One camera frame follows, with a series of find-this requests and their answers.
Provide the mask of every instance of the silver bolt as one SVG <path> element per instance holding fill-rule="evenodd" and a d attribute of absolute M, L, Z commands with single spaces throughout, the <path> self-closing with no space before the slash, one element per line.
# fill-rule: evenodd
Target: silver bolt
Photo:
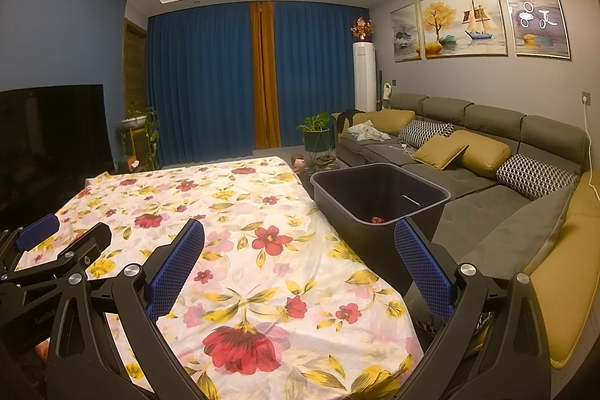
<path fill-rule="evenodd" d="M 125 276 L 136 276 L 140 272 L 140 267 L 137 264 L 128 264 L 123 273 Z"/>
<path fill-rule="evenodd" d="M 529 276 L 525 273 L 517 273 L 517 281 L 523 283 L 523 285 L 527 285 L 529 283 Z"/>
<path fill-rule="evenodd" d="M 475 273 L 477 273 L 477 268 L 470 263 L 464 263 L 460 265 L 460 272 L 467 276 L 473 276 Z"/>
<path fill-rule="evenodd" d="M 81 281 L 81 274 L 80 273 L 73 273 L 69 277 L 69 284 L 70 285 L 77 285 L 80 281 Z"/>

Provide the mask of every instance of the green plant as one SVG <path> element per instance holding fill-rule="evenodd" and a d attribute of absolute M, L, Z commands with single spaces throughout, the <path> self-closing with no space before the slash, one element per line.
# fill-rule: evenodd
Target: green plant
<path fill-rule="evenodd" d="M 304 132 L 326 131 L 329 123 L 329 115 L 326 112 L 320 112 L 317 115 L 305 117 L 302 124 L 296 126 L 296 129 Z"/>
<path fill-rule="evenodd" d="M 145 107 L 143 110 L 134 109 L 129 107 L 125 113 L 125 117 L 131 119 L 133 117 L 146 117 L 146 130 L 148 131 L 148 137 L 150 138 L 150 152 L 146 158 L 148 166 L 154 167 L 154 158 L 156 157 L 157 142 L 160 139 L 160 122 L 158 122 L 158 114 L 154 107 Z"/>

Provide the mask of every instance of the black plastic bin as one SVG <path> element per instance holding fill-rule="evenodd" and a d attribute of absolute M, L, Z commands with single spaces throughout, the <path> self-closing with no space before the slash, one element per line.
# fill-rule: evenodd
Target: black plastic bin
<path fill-rule="evenodd" d="M 362 261 L 402 295 L 412 278 L 394 246 L 394 227 L 410 216 L 431 241 L 450 193 L 388 163 L 315 173 L 314 201 Z M 373 224 L 373 217 L 386 222 Z"/>

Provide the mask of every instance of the power cord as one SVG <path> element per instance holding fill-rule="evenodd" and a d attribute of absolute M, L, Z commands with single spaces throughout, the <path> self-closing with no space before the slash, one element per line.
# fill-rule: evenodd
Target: power cord
<path fill-rule="evenodd" d="M 600 196 L 598 195 L 598 191 L 596 190 L 596 187 L 594 185 L 592 185 L 592 137 L 590 136 L 590 132 L 587 130 L 587 97 L 583 96 L 583 124 L 585 125 L 586 128 L 586 134 L 587 134 L 587 138 L 589 140 L 589 144 L 587 145 L 587 155 L 590 158 L 590 180 L 587 182 L 587 184 L 592 187 L 592 189 L 594 190 L 594 193 L 596 194 L 596 198 L 598 199 L 598 201 L 600 202 Z"/>

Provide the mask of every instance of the houndstooth pillow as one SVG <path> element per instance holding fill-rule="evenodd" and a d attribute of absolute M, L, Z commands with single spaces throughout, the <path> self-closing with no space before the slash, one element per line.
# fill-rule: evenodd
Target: houndstooth pillow
<path fill-rule="evenodd" d="M 543 197 L 562 187 L 575 184 L 579 177 L 557 166 L 516 154 L 496 172 L 499 183 L 530 200 Z"/>
<path fill-rule="evenodd" d="M 440 124 L 429 121 L 411 121 L 398 133 L 398 142 L 406 143 L 413 148 L 420 148 L 431 139 L 434 134 L 448 137 L 454 132 L 451 123 Z"/>

